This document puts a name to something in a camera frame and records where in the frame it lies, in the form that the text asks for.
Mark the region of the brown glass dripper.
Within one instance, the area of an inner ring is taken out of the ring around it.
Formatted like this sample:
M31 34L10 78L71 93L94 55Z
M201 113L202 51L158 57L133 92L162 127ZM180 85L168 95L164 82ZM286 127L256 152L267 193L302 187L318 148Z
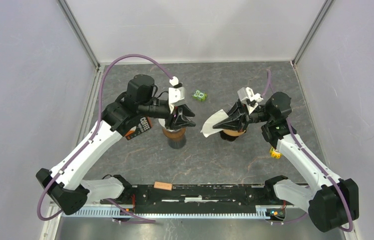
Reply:
M225 140L225 141L229 141L229 142L233 142L235 141L238 136L232 136L232 135L229 135L229 134L226 134L225 132L221 131L220 132L220 137Z

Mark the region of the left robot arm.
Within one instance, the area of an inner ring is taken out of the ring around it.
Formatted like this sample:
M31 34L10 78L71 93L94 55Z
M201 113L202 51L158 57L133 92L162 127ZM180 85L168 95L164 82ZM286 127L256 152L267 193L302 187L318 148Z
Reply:
M131 199L131 189L116 177L84 180L84 176L111 146L136 131L142 120L163 120L169 131L196 125L191 120L195 114L186 106L182 83L176 77L169 83L167 100L160 100L154 95L157 86L151 76L134 76L127 90L105 107L91 131L65 159L51 170L37 172L45 193L63 213L72 215L87 202L113 199L125 204Z

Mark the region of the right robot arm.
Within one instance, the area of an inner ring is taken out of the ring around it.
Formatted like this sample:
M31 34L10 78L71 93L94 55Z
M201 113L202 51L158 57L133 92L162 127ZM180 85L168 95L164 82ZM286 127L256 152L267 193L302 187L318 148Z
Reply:
M298 185L283 175L273 177L265 182L264 199L270 204L283 200L299 207L321 232L334 228L353 231L353 222L359 217L357 183L330 170L302 141L288 119L292 108L287 94L276 92L265 104L260 105L261 101L259 94L239 98L229 111L221 109L206 121L203 135L242 133L249 124L263 123L265 141L286 157L308 184Z

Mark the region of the coffee filter box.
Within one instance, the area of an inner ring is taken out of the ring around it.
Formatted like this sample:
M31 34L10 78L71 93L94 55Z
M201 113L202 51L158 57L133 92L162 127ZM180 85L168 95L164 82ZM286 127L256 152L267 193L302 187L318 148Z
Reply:
M146 131L149 131L152 128L152 122L149 117L142 117L140 118L138 124L131 128L126 134L125 139L128 141L138 137L139 135L145 133Z

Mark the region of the white paper coffee filter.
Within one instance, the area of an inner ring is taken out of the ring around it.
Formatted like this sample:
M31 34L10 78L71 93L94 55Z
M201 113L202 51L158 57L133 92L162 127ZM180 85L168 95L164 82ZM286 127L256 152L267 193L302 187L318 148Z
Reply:
M166 123L165 119L163 119L163 118L159 118L159 119L158 119L158 122L159 122L159 124L161 125L161 127L165 128L165 123Z

